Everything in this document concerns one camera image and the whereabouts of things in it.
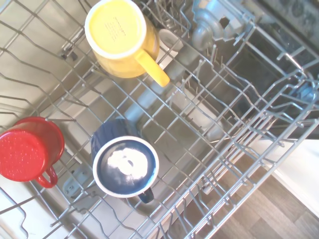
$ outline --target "red mug handle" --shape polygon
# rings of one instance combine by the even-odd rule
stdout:
[[[50,182],[46,180],[46,178],[41,175],[39,176],[36,181],[44,188],[52,188],[54,187],[58,182],[58,176],[56,175],[56,172],[54,171],[53,166],[51,166],[49,169],[45,171],[47,175],[50,178]]]

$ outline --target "red mug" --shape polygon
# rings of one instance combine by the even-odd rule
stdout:
[[[12,181],[36,180],[52,188],[58,181],[53,164],[63,151],[63,134],[55,123],[42,117],[21,119],[0,135],[0,174]]]

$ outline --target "yellow mug handle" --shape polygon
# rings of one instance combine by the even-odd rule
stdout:
[[[146,51],[139,49],[135,59],[160,86],[164,87],[169,83],[168,75]]]

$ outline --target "yellow mug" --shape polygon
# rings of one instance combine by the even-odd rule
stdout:
[[[85,35],[100,65],[112,75],[133,78],[147,72],[160,86],[169,83],[155,62],[159,35],[134,2],[98,2],[86,17]]]

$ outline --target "white mug rim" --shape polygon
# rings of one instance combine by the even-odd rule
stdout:
[[[98,172],[97,172],[97,166],[98,166],[98,161],[99,161],[99,158],[101,157],[101,155],[104,153],[104,151],[110,147],[112,144],[114,143],[117,143],[119,141],[123,141],[123,140],[134,140],[134,141],[137,141],[137,142],[140,142],[142,144],[144,144],[147,148],[150,149],[150,151],[152,152],[153,156],[154,156],[154,159],[155,159],[155,169],[154,169],[154,177],[151,181],[149,181],[147,183],[147,185],[145,187],[143,187],[142,189],[140,189],[139,191],[137,192],[134,192],[134,193],[130,193],[130,194],[118,194],[118,193],[115,193],[115,192],[112,192],[110,191],[109,189],[107,189],[100,181],[99,177],[98,177]],[[139,138],[139,137],[136,137],[136,136],[121,136],[121,137],[117,137],[117,138],[114,138],[112,140],[110,140],[109,142],[107,142],[106,144],[104,144],[98,151],[98,153],[96,154],[96,156],[94,157],[94,161],[93,161],[93,167],[92,167],[92,170],[93,170],[93,177],[94,177],[94,180],[96,182],[96,184],[99,186],[99,188],[113,196],[113,197],[117,197],[117,198],[130,198],[130,197],[134,197],[134,196],[137,196],[139,194],[141,194],[142,192],[145,192],[148,188],[151,187],[151,185],[155,182],[156,180],[156,177],[159,173],[159,166],[160,166],[160,163],[159,163],[159,156],[158,154],[156,153],[155,149],[153,148],[153,146],[151,146],[150,143],[148,143],[147,141],[145,141],[144,139],[142,138]]]
[[[143,16],[142,11],[140,10],[140,8],[131,0],[122,0],[124,2],[126,2],[127,4],[129,4],[137,13],[137,15],[139,16],[140,20],[141,20],[141,24],[142,24],[142,36],[140,37],[140,39],[138,40],[138,42],[135,44],[134,47],[132,47],[130,50],[126,51],[126,52],[122,52],[120,54],[111,54],[106,52],[105,50],[103,50],[102,48],[100,48],[98,46],[98,44],[96,44],[96,42],[93,40],[93,37],[91,35],[91,31],[90,31],[90,27],[89,27],[89,23],[91,21],[91,18],[94,14],[94,12],[96,11],[96,9],[98,9],[100,6],[110,2],[110,1],[114,1],[114,0],[101,0],[99,1],[97,4],[95,4],[89,11],[88,15],[86,16],[85,19],[85,24],[84,24],[84,31],[85,31],[85,36],[87,41],[89,42],[89,45],[91,46],[91,48],[100,56],[105,57],[107,59],[121,59],[127,56],[132,55],[133,53],[135,53],[138,49],[140,49],[140,47],[142,46],[145,37],[146,37],[146,21],[145,18]]]

